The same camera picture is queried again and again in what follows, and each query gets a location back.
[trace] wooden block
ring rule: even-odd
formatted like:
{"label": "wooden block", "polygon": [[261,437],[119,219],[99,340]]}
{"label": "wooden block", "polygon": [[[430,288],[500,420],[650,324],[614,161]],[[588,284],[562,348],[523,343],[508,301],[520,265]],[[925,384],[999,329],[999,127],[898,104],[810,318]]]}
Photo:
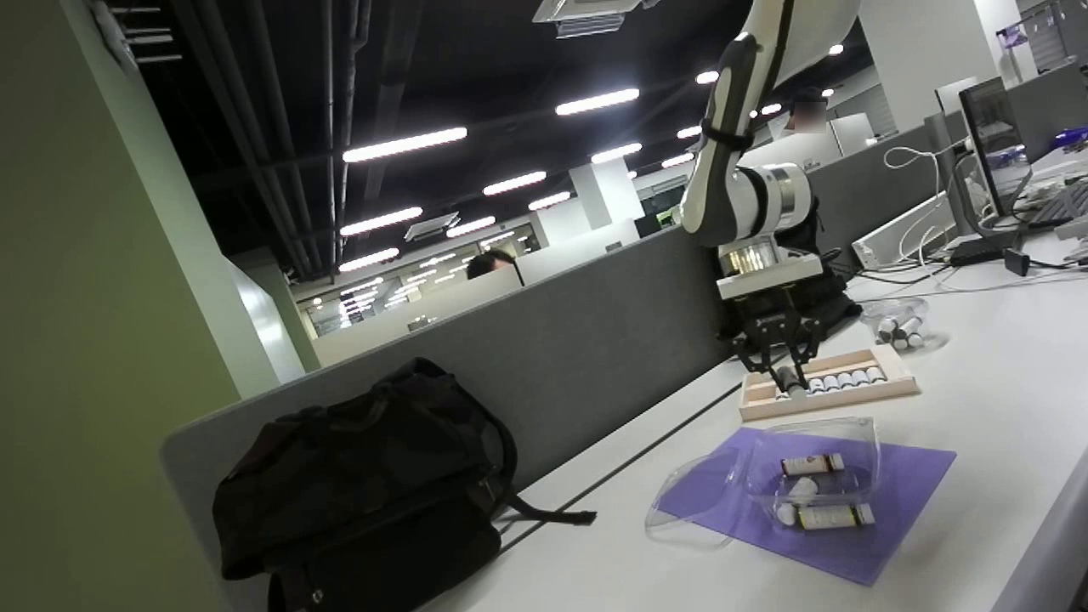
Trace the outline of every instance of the wooden block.
{"label": "wooden block", "polygon": [[744,420],[786,417],[786,415],[886,401],[886,399],[904,399],[921,390],[907,364],[890,348],[869,348],[856,355],[834,355],[834,357],[810,359],[806,376],[822,382],[828,375],[848,375],[867,366],[877,366],[882,382],[867,386],[838,386],[825,394],[816,394],[816,390],[782,394],[768,375],[746,375],[742,390],[742,417]]}

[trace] office room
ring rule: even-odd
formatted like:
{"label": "office room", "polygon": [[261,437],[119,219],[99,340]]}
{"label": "office room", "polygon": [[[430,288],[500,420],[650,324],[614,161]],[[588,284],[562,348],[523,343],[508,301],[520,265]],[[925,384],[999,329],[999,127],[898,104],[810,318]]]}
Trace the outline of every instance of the office room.
{"label": "office room", "polygon": [[5,608],[1085,608],[1085,29],[12,0]]}

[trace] ceiling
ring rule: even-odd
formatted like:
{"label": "ceiling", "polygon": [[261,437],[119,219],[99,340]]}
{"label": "ceiling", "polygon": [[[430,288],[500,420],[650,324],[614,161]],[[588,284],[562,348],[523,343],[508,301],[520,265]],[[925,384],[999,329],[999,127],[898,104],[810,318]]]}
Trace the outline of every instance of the ceiling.
{"label": "ceiling", "polygon": [[[714,67],[751,0],[660,0],[619,33],[556,40],[529,24],[540,0],[173,0],[122,13],[125,28],[168,28],[173,43],[134,49],[146,85],[224,248],[273,248],[300,280],[404,245],[404,227],[340,239],[340,223],[404,204],[426,219],[523,219],[525,199],[568,191],[595,151],[638,140],[631,170],[684,154]],[[825,87],[869,63],[860,28],[847,55],[786,87]],[[638,85],[634,104],[556,118],[578,95]],[[343,168],[345,146],[470,127],[470,140],[386,163]],[[502,196],[481,187],[525,170],[548,179]]]}

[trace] pillar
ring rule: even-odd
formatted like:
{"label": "pillar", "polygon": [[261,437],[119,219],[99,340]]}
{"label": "pillar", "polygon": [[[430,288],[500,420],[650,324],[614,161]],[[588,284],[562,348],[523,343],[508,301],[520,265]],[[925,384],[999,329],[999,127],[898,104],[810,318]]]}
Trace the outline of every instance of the pillar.
{"label": "pillar", "polygon": [[83,0],[0,19],[4,608],[224,608],[168,433],[274,384],[184,168]]}

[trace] purple paper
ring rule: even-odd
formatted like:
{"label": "purple paper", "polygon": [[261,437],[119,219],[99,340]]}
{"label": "purple paper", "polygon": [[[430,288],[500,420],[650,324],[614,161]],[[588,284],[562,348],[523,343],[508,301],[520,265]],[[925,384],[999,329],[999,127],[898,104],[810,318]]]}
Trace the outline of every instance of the purple paper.
{"label": "purple paper", "polygon": [[[691,519],[735,542],[746,542],[753,548],[856,584],[872,584],[879,579],[882,565],[901,548],[921,508],[937,489],[956,459],[956,452],[937,450],[879,446],[879,477],[869,496],[877,528],[806,533],[776,525],[768,496],[751,496],[751,477],[744,487],[736,478],[727,478],[757,443],[757,435],[763,433],[735,433],[714,457],[708,457],[672,489],[665,489],[655,508],[676,519]],[[847,466],[848,457],[864,450],[860,443],[847,437],[786,433],[776,433],[770,446],[776,457],[816,457],[834,450],[847,457]]]}

